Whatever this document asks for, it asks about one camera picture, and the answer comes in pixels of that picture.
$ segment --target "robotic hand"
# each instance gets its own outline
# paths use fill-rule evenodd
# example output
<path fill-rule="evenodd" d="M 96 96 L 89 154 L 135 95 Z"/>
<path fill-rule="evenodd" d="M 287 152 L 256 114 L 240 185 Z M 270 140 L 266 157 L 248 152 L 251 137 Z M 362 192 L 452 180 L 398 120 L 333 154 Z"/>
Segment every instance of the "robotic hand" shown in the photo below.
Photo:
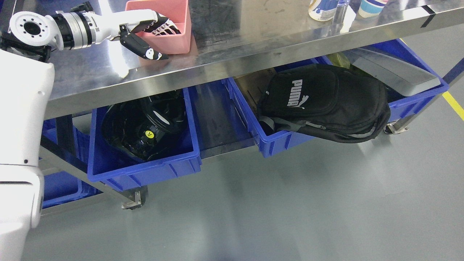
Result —
<path fill-rule="evenodd" d="M 85 48 L 105 39 L 118 39 L 124 47 L 148 60 L 162 60 L 168 56 L 151 48 L 135 33 L 180 33 L 169 18 L 156 11 L 130 10 L 101 16 L 93 12 L 89 2 L 71 8 L 69 13 L 56 11 L 52 16 L 18 12 L 10 19 L 10 30 L 21 43 L 58 50 Z"/>
<path fill-rule="evenodd" d="M 0 34 L 0 62 L 5 65 L 0 76 L 11 79 L 13 85 L 0 95 L 0 119 L 8 123 L 0 128 L 0 261 L 20 260 L 27 233 L 40 219 L 44 194 L 44 178 L 38 168 L 41 128 L 55 77 L 53 64 L 46 63 L 51 49 L 78 49 L 119 39 L 140 57 L 160 60 L 167 55 L 153 50 L 134 33 L 180 33 L 155 11 L 100 16 L 88 2 L 53 16 L 16 13 L 10 19 L 10 30 L 12 33 Z"/>

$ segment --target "black tape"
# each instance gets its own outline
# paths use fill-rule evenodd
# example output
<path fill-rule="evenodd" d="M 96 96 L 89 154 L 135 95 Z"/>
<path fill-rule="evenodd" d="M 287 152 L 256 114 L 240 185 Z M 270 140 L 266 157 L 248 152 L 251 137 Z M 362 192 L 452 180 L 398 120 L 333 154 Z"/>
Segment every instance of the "black tape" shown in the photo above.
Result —
<path fill-rule="evenodd" d="M 82 23 L 84 24 L 85 28 L 85 33 L 87 34 L 87 45 L 91 45 L 95 39 L 92 39 L 92 33 L 90 32 L 90 26 L 87 23 L 87 20 L 85 19 L 84 15 L 81 12 L 76 13 L 79 18 L 81 19 Z"/>
<path fill-rule="evenodd" d="M 424 10 L 426 10 L 427 13 L 429 13 L 430 15 L 429 15 L 429 18 L 427 18 L 427 20 L 422 24 L 422 26 L 420 28 L 424 28 L 427 25 L 429 25 L 429 23 L 432 21 L 433 17 L 435 17 L 435 12 L 432 9 L 430 9 L 429 6 L 422 6 L 422 8 Z"/>

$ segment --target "gray object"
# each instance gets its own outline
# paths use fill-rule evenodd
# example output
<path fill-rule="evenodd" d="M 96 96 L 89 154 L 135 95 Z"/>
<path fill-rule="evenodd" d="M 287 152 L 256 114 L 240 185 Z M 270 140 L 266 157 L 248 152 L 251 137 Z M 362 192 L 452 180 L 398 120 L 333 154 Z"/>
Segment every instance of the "gray object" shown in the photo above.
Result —
<path fill-rule="evenodd" d="M 440 79 L 426 70 L 379 52 L 356 48 L 343 53 L 352 65 L 403 96 L 412 96 L 440 85 Z"/>

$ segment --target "black backpack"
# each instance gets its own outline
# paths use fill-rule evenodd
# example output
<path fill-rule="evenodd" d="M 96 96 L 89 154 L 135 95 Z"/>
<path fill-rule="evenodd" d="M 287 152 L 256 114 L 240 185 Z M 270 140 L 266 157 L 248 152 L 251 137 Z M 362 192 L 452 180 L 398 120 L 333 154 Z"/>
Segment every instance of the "black backpack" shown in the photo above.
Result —
<path fill-rule="evenodd" d="M 390 118 L 386 86 L 352 70 L 313 64 L 277 73 L 258 104 L 263 129 L 340 143 L 375 138 Z"/>

